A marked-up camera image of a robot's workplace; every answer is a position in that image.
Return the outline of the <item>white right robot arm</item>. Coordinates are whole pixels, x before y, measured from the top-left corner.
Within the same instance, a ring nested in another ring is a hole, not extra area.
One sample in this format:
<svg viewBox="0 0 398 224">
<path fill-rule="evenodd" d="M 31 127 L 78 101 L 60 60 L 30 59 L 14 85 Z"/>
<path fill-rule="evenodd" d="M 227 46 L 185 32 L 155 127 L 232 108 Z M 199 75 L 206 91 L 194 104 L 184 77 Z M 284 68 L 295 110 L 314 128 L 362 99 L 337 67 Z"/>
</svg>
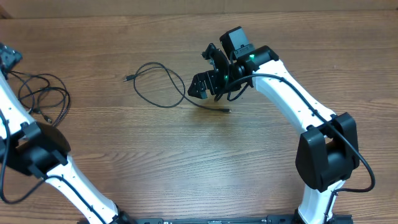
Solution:
<svg viewBox="0 0 398 224">
<path fill-rule="evenodd" d="M 242 27 L 209 44 L 202 57 L 213 69 L 194 75 L 188 95 L 219 100 L 233 91 L 255 88 L 278 107 L 300 135 L 295 166 L 305 183 L 301 204 L 292 215 L 268 215 L 265 223 L 352 223 L 351 215 L 333 213 L 335 197 L 359 166 L 356 123 L 337 115 L 312 97 L 268 46 L 255 48 Z"/>
</svg>

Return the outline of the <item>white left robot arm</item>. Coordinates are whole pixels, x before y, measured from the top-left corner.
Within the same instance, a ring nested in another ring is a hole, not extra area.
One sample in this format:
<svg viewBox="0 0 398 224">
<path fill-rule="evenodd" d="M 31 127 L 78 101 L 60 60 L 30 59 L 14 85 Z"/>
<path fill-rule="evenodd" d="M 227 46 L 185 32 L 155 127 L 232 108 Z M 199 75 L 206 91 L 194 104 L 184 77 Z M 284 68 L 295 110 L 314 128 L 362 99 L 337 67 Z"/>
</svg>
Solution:
<svg viewBox="0 0 398 224">
<path fill-rule="evenodd" d="M 9 167 L 56 188 L 86 218 L 86 223 L 134 223 L 79 170 L 70 145 L 54 126 L 36 121 L 9 86 L 8 74 L 22 60 L 1 45 L 1 174 Z"/>
</svg>

